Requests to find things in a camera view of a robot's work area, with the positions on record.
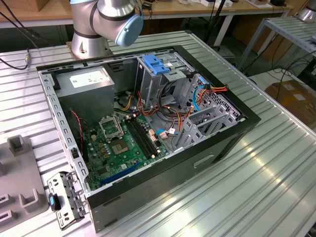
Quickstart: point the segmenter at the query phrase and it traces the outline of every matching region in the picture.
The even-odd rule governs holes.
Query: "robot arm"
[[[302,21],[315,22],[316,21],[316,0],[310,0],[306,7],[295,15]]]
[[[73,54],[81,59],[106,56],[107,38],[130,46],[143,28],[133,0],[70,0],[74,19]]]

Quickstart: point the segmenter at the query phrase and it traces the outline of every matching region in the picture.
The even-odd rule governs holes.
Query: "motherboard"
[[[169,154],[159,138],[153,138],[153,130],[144,116],[118,120],[117,126],[115,124],[110,118],[83,133],[87,142],[87,181],[91,190]],[[118,137],[109,140],[109,135],[121,130],[122,136],[118,133]]]

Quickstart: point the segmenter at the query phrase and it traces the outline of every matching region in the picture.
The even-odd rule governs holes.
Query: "aluminum table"
[[[46,212],[1,234],[16,236],[304,236],[316,221],[316,134],[257,88],[195,35],[142,36],[115,53],[180,44],[255,113],[260,123],[229,155],[206,171],[148,203],[104,231],[88,215],[60,231]],[[2,53],[15,66],[26,51]],[[35,67],[74,60],[66,46],[31,50],[25,71],[0,64],[0,140],[16,134],[33,144],[42,181],[70,171]]]
[[[256,33],[253,35],[253,38],[244,51],[237,66],[238,69],[241,69],[244,65],[249,53],[265,27],[270,28],[273,32],[268,37],[270,40],[265,41],[259,52],[268,46],[275,34],[279,34],[296,45],[296,50],[294,50],[290,57],[291,60],[287,65],[293,62],[295,55],[299,52],[300,48],[308,53],[313,53],[314,56],[316,55],[316,43],[311,41],[311,37],[316,36],[316,23],[306,23],[296,17],[266,18],[262,20]]]

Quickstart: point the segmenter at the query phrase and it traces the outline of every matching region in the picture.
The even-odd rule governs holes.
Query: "blue cable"
[[[159,134],[161,134],[162,132],[164,132],[164,129],[160,129],[156,132],[156,135],[158,136]]]
[[[193,105],[194,105],[194,107],[195,107],[195,109],[196,109],[197,111],[199,111],[199,108],[198,108],[198,105],[197,105],[197,103],[196,103],[196,93],[197,93],[197,90],[200,89],[200,88],[204,88],[204,86],[203,86],[203,85],[198,86],[198,87],[194,90],[194,92],[193,92],[193,97],[192,97]]]

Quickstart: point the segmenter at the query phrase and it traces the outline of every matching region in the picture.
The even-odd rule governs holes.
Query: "metal bracket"
[[[109,123],[109,122],[113,122],[113,124],[115,125],[117,130],[111,134],[106,134],[107,131],[104,129],[103,125],[106,123]],[[103,132],[103,134],[108,142],[110,142],[115,137],[122,137],[124,135],[122,128],[120,127],[120,124],[117,121],[116,117],[107,116],[106,118],[102,118],[101,121],[99,122],[99,125],[100,125],[102,132]]]
[[[9,137],[7,142],[14,157],[24,154],[29,150],[27,143],[25,143],[24,138],[21,135]]]
[[[8,222],[11,222],[17,218],[17,214],[12,210],[0,213],[0,226],[5,225]]]
[[[173,70],[171,72],[164,73],[163,75],[168,79],[169,82],[186,78],[186,75],[184,75],[184,73],[180,70]]]
[[[0,162],[0,176],[1,175],[5,175],[5,169],[4,169],[4,165],[1,164],[1,162]]]
[[[88,212],[87,202],[76,174],[60,172],[47,182],[50,193],[57,195],[61,204],[61,209],[56,212],[60,229],[65,230],[83,219]]]
[[[42,203],[46,201],[46,197],[40,195],[38,191],[33,188],[32,197],[24,197],[22,194],[19,194],[20,205],[25,209],[27,213],[35,211],[42,206]]]

